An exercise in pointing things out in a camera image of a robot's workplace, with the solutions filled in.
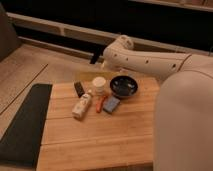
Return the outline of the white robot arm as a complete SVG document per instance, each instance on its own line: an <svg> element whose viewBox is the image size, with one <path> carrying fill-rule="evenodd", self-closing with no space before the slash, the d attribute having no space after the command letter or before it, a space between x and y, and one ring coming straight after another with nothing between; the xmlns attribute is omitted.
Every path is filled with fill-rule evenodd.
<svg viewBox="0 0 213 171"><path fill-rule="evenodd" d="M121 35L104 63L161 78L154 112L154 171L213 171L213 56L135 51Z"/></svg>

